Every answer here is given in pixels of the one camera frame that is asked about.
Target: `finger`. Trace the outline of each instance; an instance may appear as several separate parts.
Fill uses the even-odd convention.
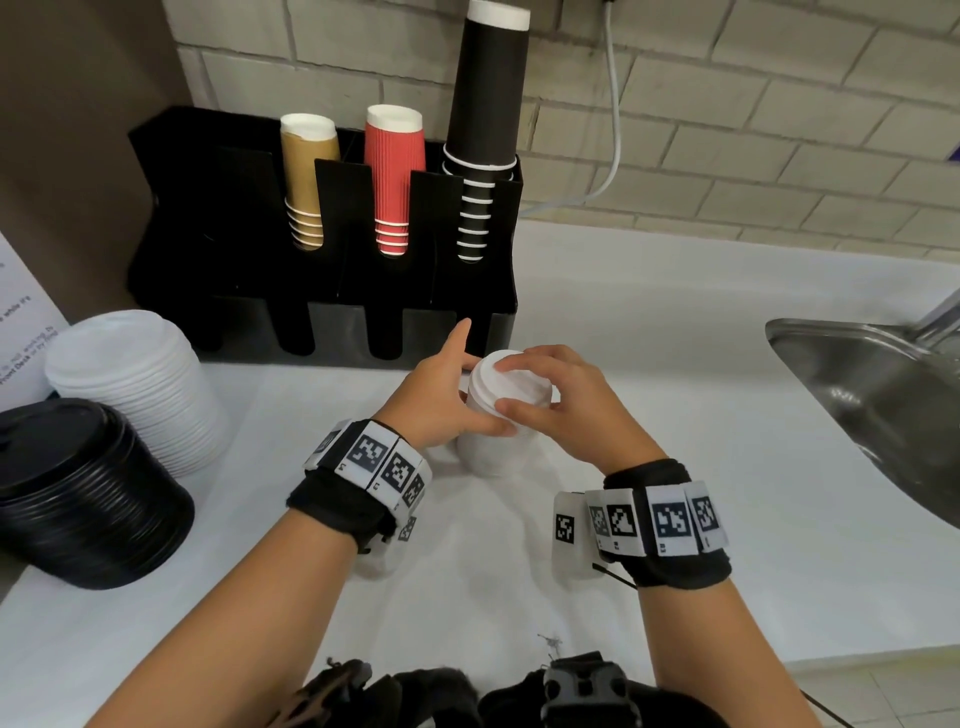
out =
[[[549,379],[551,383],[556,384],[563,389],[564,384],[570,376],[572,365],[555,359],[552,356],[543,356],[535,353],[515,353],[510,356],[504,356],[495,365],[498,372],[515,372],[518,369],[525,369],[533,372],[537,376]]]
[[[464,418],[464,426],[467,432],[478,432],[481,435],[490,435],[491,437],[513,437],[516,435],[516,425],[502,417],[488,414],[487,412],[474,412],[467,410]]]
[[[509,417],[515,423],[525,425],[548,437],[554,430],[557,413],[546,407],[537,407],[520,400],[497,400],[494,405],[496,411],[504,417]]]
[[[471,353],[464,352],[463,358],[460,360],[460,368],[465,372],[472,372],[473,367],[480,363],[480,357],[474,356]]]
[[[584,358],[564,344],[547,344],[541,347],[530,347],[524,349],[525,353],[540,354],[542,356],[552,356],[555,359],[565,361],[567,364],[586,364]]]
[[[453,327],[450,335],[446,337],[444,347],[440,350],[440,353],[456,356],[457,359],[459,359],[461,354],[467,350],[467,334],[469,333],[470,319],[461,319],[461,321]]]

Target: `red cup stack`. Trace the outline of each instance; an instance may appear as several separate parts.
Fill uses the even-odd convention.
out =
[[[403,255],[410,239],[410,173],[426,169],[423,115],[390,104],[367,109],[364,162],[373,170],[377,248]]]

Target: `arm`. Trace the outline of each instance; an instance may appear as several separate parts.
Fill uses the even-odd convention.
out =
[[[374,418],[416,449],[514,426],[467,409],[469,320]],[[303,685],[356,558],[353,537],[288,511],[120,685],[87,728],[260,728]]]
[[[604,476],[666,457],[600,370],[568,347],[534,347],[497,367],[530,370],[561,394],[550,409],[500,400],[497,411],[553,438]],[[658,586],[638,593],[659,687],[697,698],[731,728],[820,725],[730,579],[694,591]]]

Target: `black cable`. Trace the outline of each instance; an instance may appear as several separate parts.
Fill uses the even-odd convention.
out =
[[[630,587],[631,589],[634,589],[634,590],[636,589],[636,584],[635,584],[634,582],[628,581],[627,579],[623,578],[622,576],[619,576],[618,574],[613,573],[613,572],[610,571],[609,569],[604,569],[604,568],[603,568],[602,566],[600,566],[599,564],[594,564],[594,565],[593,565],[593,570],[594,570],[594,571],[600,571],[600,573],[605,573],[607,576],[612,576],[614,579],[616,579],[616,580],[617,580],[618,582],[620,582],[621,584],[626,584],[626,585],[627,585],[628,587]],[[853,728],[853,726],[850,725],[846,720],[844,720],[842,717],[840,717],[838,714],[836,714],[834,711],[832,711],[832,710],[831,710],[830,708],[828,708],[826,705],[824,705],[823,703],[821,703],[821,702],[820,702],[819,700],[817,700],[815,697],[812,697],[810,694],[808,694],[807,692],[804,692],[804,691],[801,691],[801,693],[802,693],[803,696],[807,699],[808,702],[810,702],[810,703],[812,703],[813,705],[817,706],[820,710],[822,710],[822,711],[823,711],[824,713],[826,713],[828,716],[830,716],[831,718],[833,718],[834,720],[836,720],[838,723],[840,723],[840,725],[843,726],[843,728]]]

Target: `black cup stack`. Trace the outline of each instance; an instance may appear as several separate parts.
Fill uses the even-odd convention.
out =
[[[0,413],[0,548],[85,589],[129,584],[193,524],[190,495],[116,410],[48,400]]]
[[[464,178],[457,255],[483,258],[497,181],[516,167],[530,11],[470,0],[453,90],[444,172]]]

